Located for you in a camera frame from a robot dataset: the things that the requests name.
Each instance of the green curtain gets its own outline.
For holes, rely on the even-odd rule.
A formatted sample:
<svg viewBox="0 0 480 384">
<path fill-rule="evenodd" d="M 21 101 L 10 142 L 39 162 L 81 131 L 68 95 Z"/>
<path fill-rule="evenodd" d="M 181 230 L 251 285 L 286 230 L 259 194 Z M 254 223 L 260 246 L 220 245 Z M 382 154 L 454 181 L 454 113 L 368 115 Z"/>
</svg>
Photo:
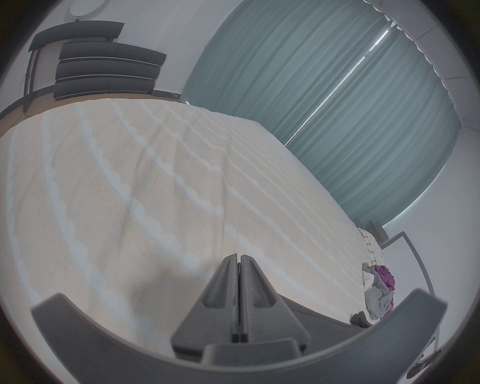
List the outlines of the green curtain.
<svg viewBox="0 0 480 384">
<path fill-rule="evenodd" d="M 285 144 L 390 23 L 361 0 L 245 0 L 181 98 L 255 120 Z M 460 128 L 433 67 L 393 28 L 288 149 L 351 219 L 383 225 L 435 178 Z"/>
</svg>

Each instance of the black cloth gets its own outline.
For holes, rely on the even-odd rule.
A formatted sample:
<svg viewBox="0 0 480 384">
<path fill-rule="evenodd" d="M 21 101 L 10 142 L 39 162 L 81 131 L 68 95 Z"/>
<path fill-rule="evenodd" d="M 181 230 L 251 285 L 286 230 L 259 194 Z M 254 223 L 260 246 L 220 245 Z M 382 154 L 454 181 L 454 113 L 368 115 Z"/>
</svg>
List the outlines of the black cloth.
<svg viewBox="0 0 480 384">
<path fill-rule="evenodd" d="M 350 319 L 350 323 L 353 325 L 356 325 L 360 328 L 368 328 L 372 326 L 368 321 L 367 317 L 365 316 L 365 313 L 363 311 L 360 311 L 353 315 Z"/>
</svg>

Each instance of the bed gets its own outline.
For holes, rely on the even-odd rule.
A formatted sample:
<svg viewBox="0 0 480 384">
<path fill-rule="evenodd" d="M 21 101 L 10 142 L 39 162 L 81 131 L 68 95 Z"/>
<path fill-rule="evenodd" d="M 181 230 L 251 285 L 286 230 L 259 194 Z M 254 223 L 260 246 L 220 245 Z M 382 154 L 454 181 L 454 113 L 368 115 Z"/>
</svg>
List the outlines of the bed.
<svg viewBox="0 0 480 384">
<path fill-rule="evenodd" d="M 256 259 L 281 295 L 342 322 L 366 311 L 361 233 L 260 124 L 163 100 L 100 99 L 0 139 L 0 302 L 29 348 L 75 379 L 30 309 L 57 292 L 113 333 L 169 338 L 219 262 Z"/>
</svg>

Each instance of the light strip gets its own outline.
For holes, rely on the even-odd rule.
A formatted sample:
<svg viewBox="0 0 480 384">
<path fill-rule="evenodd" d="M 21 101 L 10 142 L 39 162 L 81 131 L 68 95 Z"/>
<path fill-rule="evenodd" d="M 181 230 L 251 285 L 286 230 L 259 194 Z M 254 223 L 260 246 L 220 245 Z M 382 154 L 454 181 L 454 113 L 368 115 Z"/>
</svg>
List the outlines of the light strip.
<svg viewBox="0 0 480 384">
<path fill-rule="evenodd" d="M 389 30 L 390 30 L 390 28 L 387 29 L 387 30 L 380 36 L 380 38 L 379 38 L 377 41 L 375 41 L 375 44 L 373 44 L 373 45 L 370 47 L 370 49 L 363 55 L 363 57 L 357 62 L 357 64 L 355 64 L 355 65 L 353 66 L 353 68 L 345 75 L 345 77 L 342 79 L 342 81 L 339 82 L 339 83 L 336 85 L 336 87 L 333 89 L 333 91 L 328 94 L 328 96 L 325 98 L 325 100 L 322 101 L 321 104 L 315 109 L 315 111 L 313 111 L 313 113 L 308 117 L 308 119 L 303 122 L 303 124 L 300 126 L 300 128 L 298 128 L 297 131 L 293 134 L 293 136 L 288 139 L 288 141 L 284 144 L 284 146 L 287 146 L 287 144 L 290 142 L 290 140 L 292 140 L 292 139 L 295 137 L 295 135 L 296 135 L 298 132 L 300 132 L 300 130 L 301 130 L 301 129 L 303 128 L 303 126 L 308 122 L 308 120 L 310 120 L 310 119 L 312 118 L 312 116 L 313 116 L 315 113 L 317 113 L 317 111 L 322 107 L 323 104 L 326 103 L 326 101 L 330 98 L 330 96 L 334 94 L 334 92 L 343 84 L 343 82 L 344 82 L 346 79 L 348 79 L 348 77 L 352 74 L 352 72 L 353 72 L 354 70 L 356 70 L 356 68 L 361 64 L 362 61 L 365 60 L 365 58 L 367 57 L 367 55 L 368 55 L 370 52 L 372 52 L 373 49 L 382 41 L 382 39 L 385 37 L 385 35 L 388 33 Z"/>
</svg>

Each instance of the pile of clothes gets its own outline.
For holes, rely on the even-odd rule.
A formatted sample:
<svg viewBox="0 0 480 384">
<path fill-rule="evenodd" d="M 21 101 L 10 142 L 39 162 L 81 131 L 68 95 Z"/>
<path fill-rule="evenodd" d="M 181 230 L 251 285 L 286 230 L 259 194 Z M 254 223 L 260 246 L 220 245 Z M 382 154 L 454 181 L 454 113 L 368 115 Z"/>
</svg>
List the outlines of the pile of clothes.
<svg viewBox="0 0 480 384">
<path fill-rule="evenodd" d="M 395 279 L 385 265 L 362 265 L 365 304 L 372 320 L 378 320 L 393 309 Z"/>
</svg>

